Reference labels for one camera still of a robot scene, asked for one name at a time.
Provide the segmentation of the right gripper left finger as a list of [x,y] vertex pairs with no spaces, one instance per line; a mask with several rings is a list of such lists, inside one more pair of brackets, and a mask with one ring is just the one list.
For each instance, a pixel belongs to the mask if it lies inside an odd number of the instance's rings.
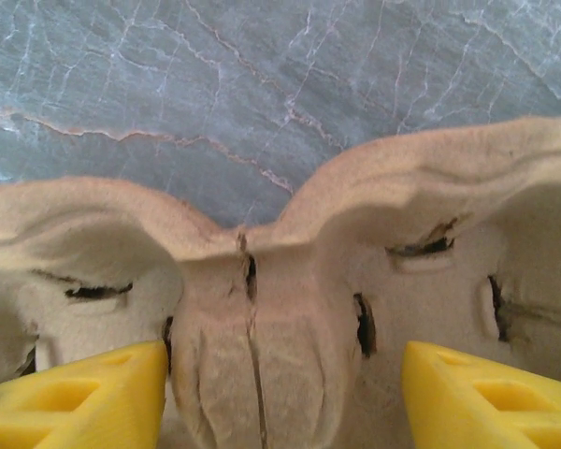
[[167,353],[146,341],[0,384],[0,448],[154,448]]

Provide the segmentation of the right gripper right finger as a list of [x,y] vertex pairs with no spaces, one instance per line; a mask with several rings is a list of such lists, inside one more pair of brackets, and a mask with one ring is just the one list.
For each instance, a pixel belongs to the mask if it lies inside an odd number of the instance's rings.
[[561,382],[410,341],[402,393],[417,448],[561,448]]

